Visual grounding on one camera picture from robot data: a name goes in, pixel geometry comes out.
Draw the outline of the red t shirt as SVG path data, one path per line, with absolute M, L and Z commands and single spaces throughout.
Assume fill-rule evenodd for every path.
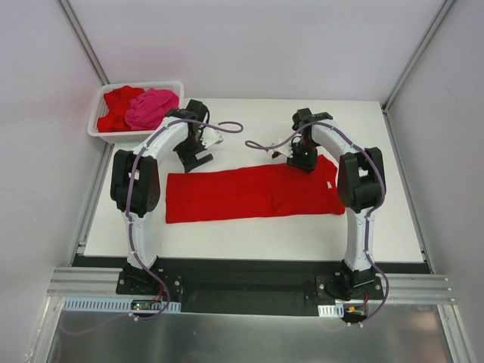
M 284 163 L 219 172 L 170 173 L 166 222 L 209 222 L 345 213 L 336 166 L 318 156 L 309 174 Z
M 104 94 L 108 113 L 98 119 L 98 131 L 129 132 L 131 128 L 125 121 L 126 113 L 131 108 L 131 101 L 142 93 L 144 93 L 142 88 L 124 85 Z

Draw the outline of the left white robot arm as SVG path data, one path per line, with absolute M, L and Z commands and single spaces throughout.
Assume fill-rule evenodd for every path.
M 171 109 L 154 133 L 132 150 L 119 149 L 113 157 L 110 198 L 126 222 L 129 255 L 116 287 L 118 294 L 149 295 L 163 292 L 156 268 L 151 213 L 161 196 L 159 168 L 166 155 L 175 152 L 186 173 L 213 160 L 207 150 L 203 127 L 209 109 L 191 100 L 183 109 Z

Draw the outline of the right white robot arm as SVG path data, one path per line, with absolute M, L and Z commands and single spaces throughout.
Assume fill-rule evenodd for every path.
M 346 208 L 347 246 L 341 271 L 324 284 L 324 292 L 343 301 L 358 298 L 376 282 L 374 219 L 386 196 L 382 152 L 377 147 L 358 146 L 329 113 L 304 108 L 292 120 L 300 139 L 291 143 L 290 166 L 305 172 L 315 170 L 318 146 L 338 160 L 337 193 Z

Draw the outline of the pink t shirt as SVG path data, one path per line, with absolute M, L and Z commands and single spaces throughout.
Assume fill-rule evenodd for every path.
M 178 106 L 179 96 L 175 92 L 150 88 L 130 101 L 125 121 L 132 131 L 155 130 L 166 113 Z

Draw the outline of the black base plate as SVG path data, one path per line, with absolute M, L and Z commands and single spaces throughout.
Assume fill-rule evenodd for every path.
M 158 259 L 145 271 L 121 258 L 77 256 L 73 264 L 118 268 L 116 294 L 140 296 L 136 312 L 170 300 L 190 313 L 313 316 L 338 301 L 364 311 L 384 297 L 374 270 L 351 273 L 340 262 Z

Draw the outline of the left aluminium frame post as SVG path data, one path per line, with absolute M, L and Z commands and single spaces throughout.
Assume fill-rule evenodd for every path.
M 101 64 L 99 57 L 96 54 L 96 51 L 90 42 L 90 39 L 84 30 L 84 27 L 82 26 L 82 23 L 76 14 L 75 8 L 73 7 L 71 1 L 57 0 L 56 3 L 99 83 L 101 85 L 110 84 L 109 77 Z

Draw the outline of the aluminium frame post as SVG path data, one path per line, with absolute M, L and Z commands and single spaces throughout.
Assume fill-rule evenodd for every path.
M 457 3 L 457 0 L 445 0 L 441 2 L 436 13 L 432 17 L 432 20 L 430 21 L 429 25 L 427 26 L 427 28 L 423 32 L 423 35 L 418 41 L 415 49 L 412 51 L 411 56 L 406 62 L 403 70 L 399 74 L 399 77 L 396 80 L 394 86 L 392 87 L 389 95 L 381 104 L 383 114 L 388 114 L 390 108 L 395 103 L 400 93 L 403 91 L 403 88 L 411 78 L 413 72 L 416 70 L 420 60 L 425 55 L 427 49 L 430 47 L 432 41 L 435 39 L 443 23 L 445 22 L 453 7 Z
M 101 64 L 99 57 L 96 54 L 96 51 L 90 42 L 90 39 L 84 30 L 84 27 L 82 26 L 82 23 L 76 14 L 75 8 L 73 7 L 71 1 L 57 0 L 56 3 L 99 83 L 101 85 L 110 84 L 109 77 Z

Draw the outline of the right aluminium frame post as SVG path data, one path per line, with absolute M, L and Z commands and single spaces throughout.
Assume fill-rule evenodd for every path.
M 383 114 L 388 114 L 390 108 L 395 103 L 400 93 L 403 91 L 403 88 L 411 78 L 413 72 L 416 70 L 420 60 L 425 55 L 427 49 L 430 47 L 432 41 L 435 39 L 443 23 L 445 22 L 453 7 L 457 3 L 457 0 L 445 0 L 441 2 L 436 13 L 432 17 L 432 20 L 430 21 L 429 25 L 427 26 L 427 28 L 423 32 L 423 35 L 418 41 L 415 49 L 412 51 L 411 56 L 406 62 L 403 70 L 399 74 L 399 77 L 396 80 L 394 86 L 392 87 L 389 95 L 381 104 Z

